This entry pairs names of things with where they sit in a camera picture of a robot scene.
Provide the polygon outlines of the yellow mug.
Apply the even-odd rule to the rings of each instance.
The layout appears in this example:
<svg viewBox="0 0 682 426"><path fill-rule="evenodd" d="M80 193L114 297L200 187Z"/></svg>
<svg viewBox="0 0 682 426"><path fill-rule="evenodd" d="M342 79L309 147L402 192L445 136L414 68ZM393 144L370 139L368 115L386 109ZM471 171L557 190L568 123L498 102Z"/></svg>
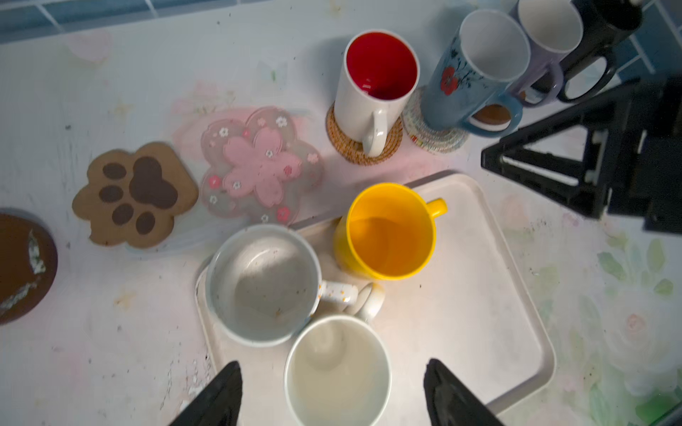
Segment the yellow mug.
<svg viewBox="0 0 682 426"><path fill-rule="evenodd" d="M354 199L335 229L335 259L356 276L408 279L431 260L435 219L448 212L442 198L426 202L414 190L394 183L371 186Z"/></svg>

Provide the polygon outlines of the black mug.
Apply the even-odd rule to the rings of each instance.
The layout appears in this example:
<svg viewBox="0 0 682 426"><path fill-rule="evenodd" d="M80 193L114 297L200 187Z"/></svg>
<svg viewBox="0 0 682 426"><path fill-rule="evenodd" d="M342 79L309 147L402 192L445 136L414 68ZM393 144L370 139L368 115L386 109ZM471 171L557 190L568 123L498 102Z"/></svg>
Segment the black mug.
<svg viewBox="0 0 682 426"><path fill-rule="evenodd" d="M639 1L575 0L572 4L582 18L584 35L579 46L561 62L564 83L558 100L568 104L589 99L607 86L616 74L616 46L639 29L643 21ZM606 61L598 82L584 94L570 98L568 83L598 59Z"/></svg>

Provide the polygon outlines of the beige serving tray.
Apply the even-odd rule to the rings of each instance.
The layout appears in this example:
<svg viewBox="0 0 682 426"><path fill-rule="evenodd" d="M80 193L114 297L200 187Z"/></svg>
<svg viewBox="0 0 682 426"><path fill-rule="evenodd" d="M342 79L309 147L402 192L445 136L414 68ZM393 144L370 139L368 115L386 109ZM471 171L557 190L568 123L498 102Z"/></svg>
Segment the beige serving tray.
<svg viewBox="0 0 682 426"><path fill-rule="evenodd" d="M442 198L449 213L436 219L436 247L423 271L406 280L383 282L387 299L369 322L387 349L392 377L387 405L376 425L431 425L424 376L428 361L440 360L481 404L499 416L541 390L552 379L555 355L539 314L513 262L504 236L477 182L444 170L408 184L427 201ZM321 259L323 278L363 288L370 280L344 273L333 260L332 234L340 217L296 224ZM243 402L238 425L361 425L346 408L377 408L374 400L348 394L342 402L330 385L323 405L299 421L312 391L285 390L289 342L266 349L238 344L209 309L206 266L195 284L195 301L216 374L239 361Z"/></svg>

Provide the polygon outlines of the dark brown glossy round coaster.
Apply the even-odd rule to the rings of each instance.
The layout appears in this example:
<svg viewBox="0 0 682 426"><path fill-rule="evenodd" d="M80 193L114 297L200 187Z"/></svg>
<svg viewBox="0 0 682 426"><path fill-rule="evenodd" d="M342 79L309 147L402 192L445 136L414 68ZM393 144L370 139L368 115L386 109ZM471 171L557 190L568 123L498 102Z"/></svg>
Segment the dark brown glossy round coaster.
<svg viewBox="0 0 682 426"><path fill-rule="evenodd" d="M27 315L45 298L58 272L58 250L44 221L1 209L1 323Z"/></svg>

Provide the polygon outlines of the pink flower coaster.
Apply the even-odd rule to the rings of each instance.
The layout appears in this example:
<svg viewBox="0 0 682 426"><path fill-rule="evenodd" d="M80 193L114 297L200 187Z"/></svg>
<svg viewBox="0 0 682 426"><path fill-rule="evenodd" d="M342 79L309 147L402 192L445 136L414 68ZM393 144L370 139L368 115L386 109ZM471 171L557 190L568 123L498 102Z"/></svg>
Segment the pink flower coaster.
<svg viewBox="0 0 682 426"><path fill-rule="evenodd" d="M298 136L292 116L273 106L245 121L213 122L201 149L209 169L200 197L219 218L291 225L301 197L323 182L323 156Z"/></svg>

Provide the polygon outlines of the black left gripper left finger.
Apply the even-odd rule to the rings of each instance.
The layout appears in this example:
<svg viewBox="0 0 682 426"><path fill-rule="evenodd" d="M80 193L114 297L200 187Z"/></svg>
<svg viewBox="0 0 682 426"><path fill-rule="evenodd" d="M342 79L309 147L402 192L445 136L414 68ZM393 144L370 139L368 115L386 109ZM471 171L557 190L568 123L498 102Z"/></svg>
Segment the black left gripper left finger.
<svg viewBox="0 0 682 426"><path fill-rule="evenodd" d="M237 360L229 362L170 426L236 426L243 399L243 378Z"/></svg>

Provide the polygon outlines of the red inside white mug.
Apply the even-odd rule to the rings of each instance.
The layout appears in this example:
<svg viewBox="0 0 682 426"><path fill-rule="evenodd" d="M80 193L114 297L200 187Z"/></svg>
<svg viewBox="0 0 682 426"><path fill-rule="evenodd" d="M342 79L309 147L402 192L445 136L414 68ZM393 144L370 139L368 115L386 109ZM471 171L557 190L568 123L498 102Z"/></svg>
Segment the red inside white mug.
<svg viewBox="0 0 682 426"><path fill-rule="evenodd" d="M356 35L343 54L334 118L341 132L377 158L420 78L412 47L399 35L373 29Z"/></svg>

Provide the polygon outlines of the brown paw shaped coaster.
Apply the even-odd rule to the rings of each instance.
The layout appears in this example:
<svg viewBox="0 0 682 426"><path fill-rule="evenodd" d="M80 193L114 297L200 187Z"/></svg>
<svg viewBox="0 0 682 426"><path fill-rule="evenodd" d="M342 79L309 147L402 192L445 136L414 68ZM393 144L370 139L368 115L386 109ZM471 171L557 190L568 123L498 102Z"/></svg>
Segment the brown paw shaped coaster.
<svg viewBox="0 0 682 426"><path fill-rule="evenodd" d="M115 149L95 158L87 185L72 202L91 224L90 240L149 249L172 232L176 216L192 209L199 189L171 145L151 142L135 152Z"/></svg>

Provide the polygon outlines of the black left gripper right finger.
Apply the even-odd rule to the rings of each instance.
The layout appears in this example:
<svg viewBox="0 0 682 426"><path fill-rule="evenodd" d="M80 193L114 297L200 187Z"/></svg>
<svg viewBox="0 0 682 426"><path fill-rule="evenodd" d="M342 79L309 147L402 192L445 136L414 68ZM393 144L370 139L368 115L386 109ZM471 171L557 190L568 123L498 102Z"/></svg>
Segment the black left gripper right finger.
<svg viewBox="0 0 682 426"><path fill-rule="evenodd" d="M440 360L426 366L424 395L431 425L504 425Z"/></svg>

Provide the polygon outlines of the purple handle white mug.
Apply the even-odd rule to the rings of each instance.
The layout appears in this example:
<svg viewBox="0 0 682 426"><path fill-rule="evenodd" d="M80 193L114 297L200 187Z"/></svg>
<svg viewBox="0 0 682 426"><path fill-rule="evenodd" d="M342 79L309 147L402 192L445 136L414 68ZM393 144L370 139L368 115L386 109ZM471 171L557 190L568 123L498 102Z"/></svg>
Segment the purple handle white mug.
<svg viewBox="0 0 682 426"><path fill-rule="evenodd" d="M511 12L530 43L526 72L508 89L525 108L538 108L557 99L565 83L561 60L579 46L584 35L582 17L570 1L520 0ZM531 103L531 86L550 76L550 89L542 100Z"/></svg>

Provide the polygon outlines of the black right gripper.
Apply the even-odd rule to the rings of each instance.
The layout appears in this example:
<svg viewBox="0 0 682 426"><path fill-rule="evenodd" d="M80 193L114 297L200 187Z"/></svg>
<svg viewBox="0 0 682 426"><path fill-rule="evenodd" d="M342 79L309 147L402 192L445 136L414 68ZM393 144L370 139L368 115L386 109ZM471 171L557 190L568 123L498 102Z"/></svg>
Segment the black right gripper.
<svg viewBox="0 0 682 426"><path fill-rule="evenodd" d="M587 132L580 161L530 147L574 128ZM585 170L586 185L544 170ZM584 218L642 218L648 232L681 232L681 76L631 79L501 138L481 168L543 195Z"/></svg>

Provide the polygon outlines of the light blue mug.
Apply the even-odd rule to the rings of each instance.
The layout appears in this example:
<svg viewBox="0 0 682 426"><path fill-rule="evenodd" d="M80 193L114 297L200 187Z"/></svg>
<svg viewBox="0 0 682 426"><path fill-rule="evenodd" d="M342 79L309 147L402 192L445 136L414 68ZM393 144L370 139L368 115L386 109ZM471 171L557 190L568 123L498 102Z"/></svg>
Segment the light blue mug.
<svg viewBox="0 0 682 426"><path fill-rule="evenodd" d="M525 74L530 59L529 39L509 14L469 13L422 93L424 121L434 131L458 128L483 138L512 133L523 117L523 106L506 91ZM505 129L488 131L470 122L490 104L503 106L510 114Z"/></svg>

